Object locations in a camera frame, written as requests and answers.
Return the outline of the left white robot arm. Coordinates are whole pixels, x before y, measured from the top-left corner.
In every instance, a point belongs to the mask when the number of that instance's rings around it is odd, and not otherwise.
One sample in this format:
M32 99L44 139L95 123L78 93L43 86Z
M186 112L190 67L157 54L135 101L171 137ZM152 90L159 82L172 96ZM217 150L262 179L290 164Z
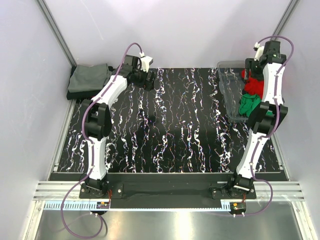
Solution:
M154 89L155 73L150 71L153 58L125 55L123 62L113 70L102 90L91 99L82 101L85 107L81 130L87 142L88 170L80 180L81 191L103 198L108 193L105 147L112 130L110 108L128 85L151 91Z

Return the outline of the red t shirt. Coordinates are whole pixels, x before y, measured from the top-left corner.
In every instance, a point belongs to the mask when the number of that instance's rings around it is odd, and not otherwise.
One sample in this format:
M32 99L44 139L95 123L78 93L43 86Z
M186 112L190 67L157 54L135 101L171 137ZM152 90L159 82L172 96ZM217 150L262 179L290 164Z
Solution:
M260 99L263 98L264 93L264 81L257 80L251 77L251 73L249 73L249 77L247 80L244 79L244 89L242 90L242 94L249 94L251 96L258 95Z

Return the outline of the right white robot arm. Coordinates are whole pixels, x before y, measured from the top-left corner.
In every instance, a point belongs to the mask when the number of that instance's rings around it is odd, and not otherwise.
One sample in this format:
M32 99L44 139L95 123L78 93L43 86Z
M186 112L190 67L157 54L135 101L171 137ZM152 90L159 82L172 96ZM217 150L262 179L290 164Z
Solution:
M257 180L255 168L264 145L288 114L282 97L282 78L290 57L281 53L280 41L272 36L266 39L264 45L256 42L253 49L255 56L245 60L244 78L263 81L263 93L261 102L247 121L249 137L243 157L225 187L225 192L235 199L253 190Z

